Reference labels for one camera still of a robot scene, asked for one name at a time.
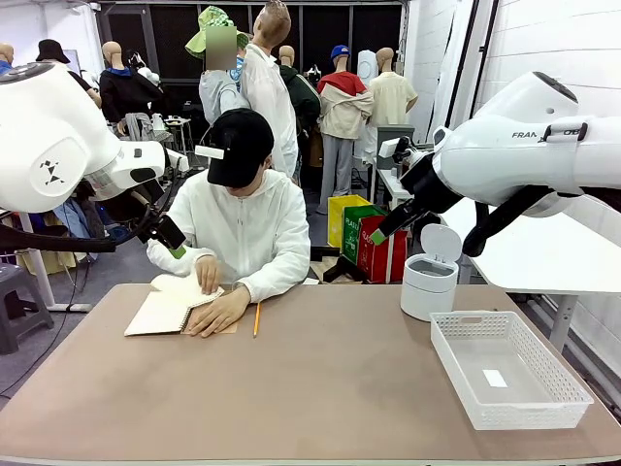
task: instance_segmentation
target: yellow pencil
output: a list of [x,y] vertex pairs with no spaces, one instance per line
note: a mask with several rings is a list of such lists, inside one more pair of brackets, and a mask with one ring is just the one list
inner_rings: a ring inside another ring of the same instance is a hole
[[256,338],[256,334],[259,333],[259,318],[261,318],[261,303],[256,305],[256,314],[254,315],[254,335],[252,338]]

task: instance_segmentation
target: white plastic basket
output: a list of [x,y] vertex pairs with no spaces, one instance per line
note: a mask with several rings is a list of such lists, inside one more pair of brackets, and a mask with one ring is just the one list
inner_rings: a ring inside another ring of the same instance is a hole
[[574,428],[593,403],[516,313],[431,314],[431,340],[476,430]]

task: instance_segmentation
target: black cap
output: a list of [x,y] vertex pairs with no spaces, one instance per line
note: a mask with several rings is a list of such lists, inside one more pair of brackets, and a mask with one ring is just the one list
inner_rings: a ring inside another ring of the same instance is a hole
[[210,146],[224,150],[224,157],[212,158],[207,180],[226,187],[246,187],[272,153],[274,135],[267,120],[253,110],[229,110],[210,129]]
[[39,56],[37,57],[37,61],[43,60],[57,60],[64,64],[71,61],[62,51],[60,44],[52,39],[44,39],[39,43]]

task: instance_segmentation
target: black jacket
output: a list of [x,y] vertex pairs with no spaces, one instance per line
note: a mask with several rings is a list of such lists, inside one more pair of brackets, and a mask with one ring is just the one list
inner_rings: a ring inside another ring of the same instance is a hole
[[160,100],[163,95],[151,81],[134,70],[122,76],[105,70],[99,79],[101,110],[111,123],[118,123],[127,114],[150,115],[147,103]]
[[289,98],[302,128],[307,131],[311,130],[321,114],[319,94],[295,68],[280,65],[280,75],[289,90]]

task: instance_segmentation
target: spiral notebook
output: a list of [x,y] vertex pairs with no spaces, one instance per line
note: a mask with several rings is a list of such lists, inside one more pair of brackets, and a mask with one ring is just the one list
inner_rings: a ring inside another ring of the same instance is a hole
[[148,294],[125,336],[182,333],[192,317],[192,310],[211,303],[224,290],[203,294],[196,276],[186,278],[160,275],[152,282],[156,291]]

